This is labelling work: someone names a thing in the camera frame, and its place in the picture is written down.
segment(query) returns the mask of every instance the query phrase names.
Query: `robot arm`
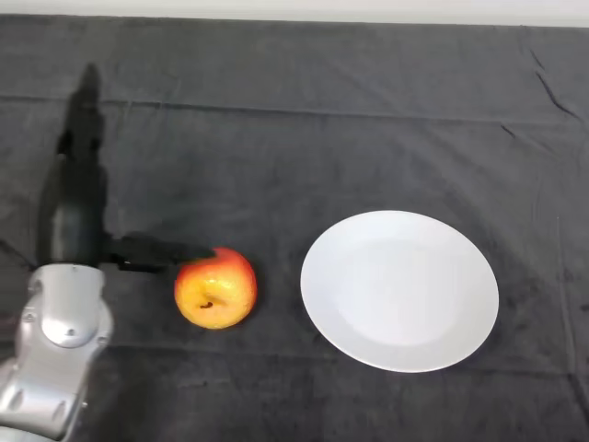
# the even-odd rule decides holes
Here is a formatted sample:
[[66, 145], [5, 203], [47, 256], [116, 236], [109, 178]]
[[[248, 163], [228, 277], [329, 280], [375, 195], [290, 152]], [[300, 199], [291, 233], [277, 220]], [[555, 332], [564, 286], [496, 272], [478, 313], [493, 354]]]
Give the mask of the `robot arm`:
[[69, 102], [64, 132], [41, 195], [39, 268], [29, 280], [16, 356], [0, 366], [0, 442], [66, 440], [85, 407], [92, 363], [113, 319], [102, 299], [102, 262], [157, 272], [214, 256], [203, 248], [104, 231], [107, 175], [98, 161], [103, 130], [98, 71], [89, 66]]
[[112, 334], [103, 285], [104, 274], [83, 265], [48, 264], [31, 276], [17, 354], [0, 374], [0, 425], [7, 427], [0, 428], [0, 440], [7, 434], [11, 441], [71, 434], [85, 404], [92, 362]]

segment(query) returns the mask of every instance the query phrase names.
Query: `red yellow apple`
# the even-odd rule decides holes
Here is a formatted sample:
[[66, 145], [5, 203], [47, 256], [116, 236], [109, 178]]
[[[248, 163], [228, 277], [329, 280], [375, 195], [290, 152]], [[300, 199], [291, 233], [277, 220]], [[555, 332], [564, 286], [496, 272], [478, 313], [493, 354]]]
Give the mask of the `red yellow apple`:
[[257, 287], [251, 265], [227, 248], [215, 256], [185, 264], [176, 279], [176, 303], [190, 322], [224, 329], [243, 320], [254, 307]]

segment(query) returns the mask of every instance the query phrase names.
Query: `white plate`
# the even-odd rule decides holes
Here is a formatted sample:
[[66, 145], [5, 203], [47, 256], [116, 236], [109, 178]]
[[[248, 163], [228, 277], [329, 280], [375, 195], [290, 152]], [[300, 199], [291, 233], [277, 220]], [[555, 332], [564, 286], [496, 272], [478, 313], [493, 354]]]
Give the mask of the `white plate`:
[[499, 309], [479, 249], [409, 212], [369, 212], [329, 228], [305, 258], [301, 291], [311, 320], [345, 354], [408, 373], [471, 355]]

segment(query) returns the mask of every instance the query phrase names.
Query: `white wall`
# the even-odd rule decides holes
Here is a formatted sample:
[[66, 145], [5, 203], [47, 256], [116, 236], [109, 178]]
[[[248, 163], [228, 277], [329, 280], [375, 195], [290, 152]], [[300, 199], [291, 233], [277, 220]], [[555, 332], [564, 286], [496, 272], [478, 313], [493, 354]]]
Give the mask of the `white wall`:
[[589, 0], [0, 0], [0, 13], [589, 26]]

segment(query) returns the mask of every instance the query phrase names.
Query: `apple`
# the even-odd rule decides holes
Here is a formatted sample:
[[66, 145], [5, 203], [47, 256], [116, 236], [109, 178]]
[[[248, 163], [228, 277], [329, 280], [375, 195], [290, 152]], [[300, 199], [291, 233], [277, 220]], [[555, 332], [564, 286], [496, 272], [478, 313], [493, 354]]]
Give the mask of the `apple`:
[[256, 302], [256, 276], [234, 250], [219, 247], [215, 256], [185, 264], [176, 279], [179, 310], [206, 329], [224, 329], [243, 320]]

